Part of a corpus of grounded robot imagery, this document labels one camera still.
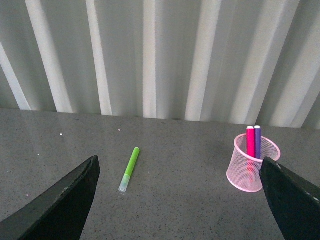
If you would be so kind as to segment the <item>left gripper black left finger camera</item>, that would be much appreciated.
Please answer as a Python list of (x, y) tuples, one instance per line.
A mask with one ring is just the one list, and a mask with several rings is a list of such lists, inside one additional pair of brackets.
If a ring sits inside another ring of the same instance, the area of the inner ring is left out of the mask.
[(100, 176), (92, 156), (29, 204), (0, 223), (2, 240), (78, 240)]

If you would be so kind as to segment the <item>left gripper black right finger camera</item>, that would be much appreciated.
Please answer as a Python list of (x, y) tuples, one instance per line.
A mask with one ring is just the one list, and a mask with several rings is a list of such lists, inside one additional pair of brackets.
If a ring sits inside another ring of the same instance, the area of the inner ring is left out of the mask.
[(320, 188), (270, 157), (259, 171), (268, 205), (286, 240), (320, 238)]

